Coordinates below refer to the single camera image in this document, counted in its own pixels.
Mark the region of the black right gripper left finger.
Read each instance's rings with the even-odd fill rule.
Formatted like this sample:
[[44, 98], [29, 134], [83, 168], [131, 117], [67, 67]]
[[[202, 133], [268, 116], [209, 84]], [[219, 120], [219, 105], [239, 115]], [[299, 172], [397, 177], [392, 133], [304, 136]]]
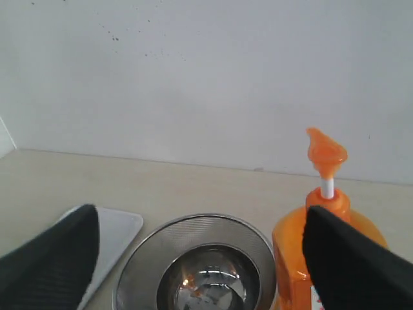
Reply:
[[99, 256], [99, 217], [86, 204], [1, 257], [1, 309], [77, 309]]

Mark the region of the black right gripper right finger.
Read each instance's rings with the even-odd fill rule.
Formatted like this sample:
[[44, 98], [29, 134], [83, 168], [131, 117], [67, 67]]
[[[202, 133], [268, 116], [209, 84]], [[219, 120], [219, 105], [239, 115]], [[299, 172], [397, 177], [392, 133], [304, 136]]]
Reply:
[[302, 242], [325, 309], [412, 309], [412, 263], [321, 206], [311, 206]]

